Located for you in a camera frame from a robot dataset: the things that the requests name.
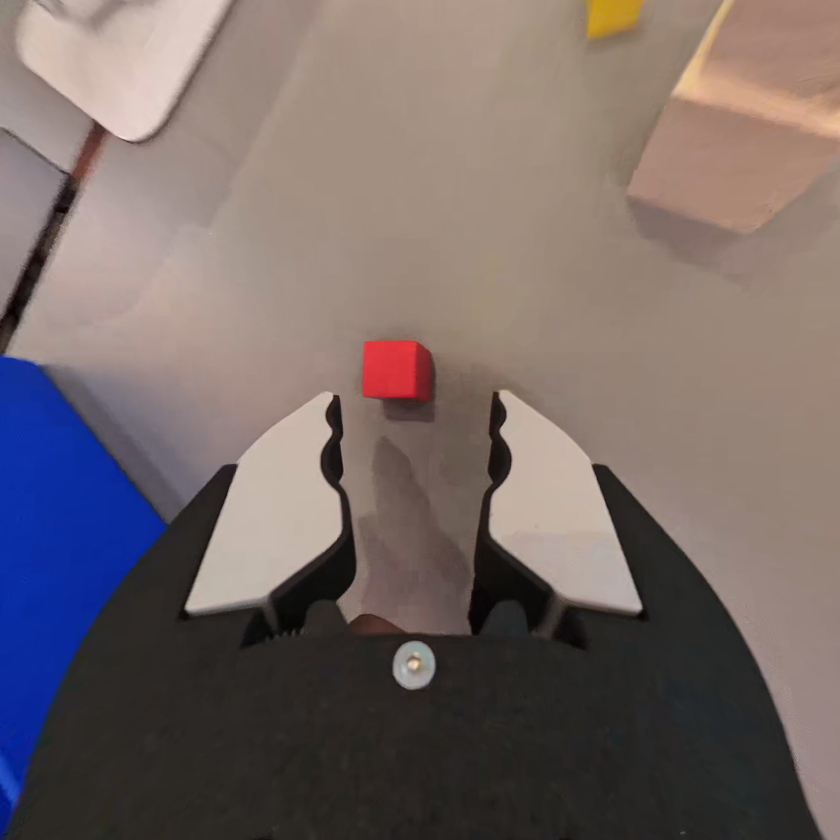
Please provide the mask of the blue plastic bin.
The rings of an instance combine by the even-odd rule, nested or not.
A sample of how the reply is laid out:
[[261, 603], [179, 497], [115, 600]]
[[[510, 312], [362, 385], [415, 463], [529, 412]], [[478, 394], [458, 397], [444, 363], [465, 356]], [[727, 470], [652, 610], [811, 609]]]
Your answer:
[[2, 831], [81, 639], [164, 529], [46, 373], [2, 356]]

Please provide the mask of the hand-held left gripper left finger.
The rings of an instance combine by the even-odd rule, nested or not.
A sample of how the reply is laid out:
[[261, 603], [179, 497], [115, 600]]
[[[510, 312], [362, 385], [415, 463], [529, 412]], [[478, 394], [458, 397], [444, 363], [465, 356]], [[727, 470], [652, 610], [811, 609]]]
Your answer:
[[341, 486], [338, 395], [322, 392], [240, 457], [189, 596], [189, 616], [260, 608], [302, 621], [354, 581], [350, 502]]

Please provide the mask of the yellow wooden cube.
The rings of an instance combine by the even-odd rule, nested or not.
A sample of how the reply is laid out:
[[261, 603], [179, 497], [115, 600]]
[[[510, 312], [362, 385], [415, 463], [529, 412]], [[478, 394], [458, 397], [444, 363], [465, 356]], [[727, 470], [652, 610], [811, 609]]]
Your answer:
[[621, 35], [637, 25], [644, 1], [585, 1], [585, 35], [597, 40]]

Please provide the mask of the large wooden cube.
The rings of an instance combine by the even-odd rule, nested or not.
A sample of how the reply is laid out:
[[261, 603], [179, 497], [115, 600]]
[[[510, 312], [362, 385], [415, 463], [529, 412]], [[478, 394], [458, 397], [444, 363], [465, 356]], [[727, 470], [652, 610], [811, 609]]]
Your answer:
[[627, 188], [635, 202], [745, 235], [807, 192], [838, 139], [694, 101], [671, 99]]

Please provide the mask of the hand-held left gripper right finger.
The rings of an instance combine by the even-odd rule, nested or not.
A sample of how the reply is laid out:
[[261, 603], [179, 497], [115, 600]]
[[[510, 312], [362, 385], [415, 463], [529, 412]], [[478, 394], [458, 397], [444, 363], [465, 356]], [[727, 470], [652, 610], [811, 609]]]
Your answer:
[[511, 391], [491, 397], [490, 486], [476, 535], [470, 619], [504, 601], [542, 621], [555, 604], [619, 616], [644, 610], [583, 448]]

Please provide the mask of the red wooden cube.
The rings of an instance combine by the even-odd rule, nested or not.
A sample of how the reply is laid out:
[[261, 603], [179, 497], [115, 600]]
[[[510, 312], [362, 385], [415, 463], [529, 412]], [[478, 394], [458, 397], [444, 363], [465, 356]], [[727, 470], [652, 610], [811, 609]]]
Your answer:
[[364, 397], [427, 403], [431, 394], [432, 354], [426, 347], [413, 340], [364, 342]]

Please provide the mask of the white folding stand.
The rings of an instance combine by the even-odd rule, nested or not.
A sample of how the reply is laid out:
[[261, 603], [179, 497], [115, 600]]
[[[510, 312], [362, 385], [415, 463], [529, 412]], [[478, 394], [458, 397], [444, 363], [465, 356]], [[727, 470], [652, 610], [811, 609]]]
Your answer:
[[23, 64], [114, 137], [140, 143], [171, 117], [232, 1], [25, 2]]

